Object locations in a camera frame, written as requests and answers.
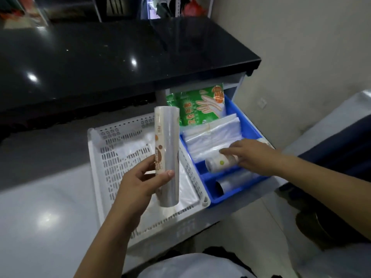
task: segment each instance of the gray wall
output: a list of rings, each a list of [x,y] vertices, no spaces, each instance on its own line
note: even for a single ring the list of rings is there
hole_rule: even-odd
[[[215,0],[212,19],[262,58],[235,100],[276,147],[371,87],[371,0]]]

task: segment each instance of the perforated basket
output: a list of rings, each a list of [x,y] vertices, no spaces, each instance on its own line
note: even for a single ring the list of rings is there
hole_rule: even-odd
[[[100,224],[104,222],[116,196],[121,179],[128,170],[133,168],[144,158],[154,154],[151,146],[142,146],[133,154],[122,158],[117,151],[118,147],[125,142],[132,142],[141,138],[143,130],[154,127],[154,114],[147,114],[103,127],[88,130],[88,147],[92,175],[94,181],[95,196]],[[180,185],[193,186],[200,200],[184,208],[181,211],[149,226],[143,231],[135,230],[131,234],[129,247],[173,226],[189,216],[194,215],[200,210],[210,205],[207,192],[195,169],[188,152],[182,142],[179,142],[179,160],[184,167],[185,175],[180,176]]]

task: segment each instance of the glossy black countertop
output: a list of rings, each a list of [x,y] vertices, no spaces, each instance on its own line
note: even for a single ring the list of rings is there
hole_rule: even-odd
[[[68,111],[192,80],[251,75],[259,63],[203,17],[3,30],[0,113]]]

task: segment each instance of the white table surface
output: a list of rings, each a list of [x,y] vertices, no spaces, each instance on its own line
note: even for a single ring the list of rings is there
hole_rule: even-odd
[[[369,93],[359,93],[337,113],[357,106],[329,129],[310,129],[285,151],[300,154],[371,112]],[[0,260],[3,277],[72,277],[98,231],[98,213],[87,146],[87,129],[153,111],[154,105],[127,108],[11,135],[0,144]],[[124,271],[222,220],[275,190],[285,180],[271,177],[220,205],[205,209],[130,248]]]

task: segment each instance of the blue storage tray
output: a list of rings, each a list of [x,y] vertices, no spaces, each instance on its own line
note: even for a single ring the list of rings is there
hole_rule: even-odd
[[[250,121],[248,121],[245,114],[227,96],[225,96],[225,109],[226,109],[227,115],[236,113],[237,116],[239,117],[240,122],[241,122],[242,136],[244,138],[259,139],[259,138],[262,137],[262,135],[253,127],[253,125],[250,123]],[[180,136],[180,139],[181,139],[181,142],[183,143],[184,147],[187,149],[187,145],[184,142],[182,136]],[[202,184],[204,185],[204,187],[207,191],[207,194],[210,198],[211,205],[209,207],[214,206],[214,205],[224,201],[228,197],[230,197],[230,196],[232,196],[232,195],[234,195],[234,194],[236,194],[236,193],[238,193],[238,192],[240,192],[244,189],[247,189],[248,187],[250,187],[250,186],[252,186],[252,185],[254,185],[258,182],[261,182],[262,180],[267,178],[266,176],[259,176],[255,179],[252,179],[252,180],[246,182],[243,186],[240,186],[240,187],[238,187],[238,188],[236,188],[232,191],[229,191],[229,192],[227,192],[226,194],[223,195],[217,189],[216,180],[220,179],[221,177],[224,177],[224,176],[226,176],[230,173],[241,170],[241,168],[238,167],[238,166],[234,166],[234,167],[232,167],[228,170],[225,170],[223,172],[209,173],[206,169],[205,161],[196,163],[194,165],[197,169],[197,173],[200,176]]]

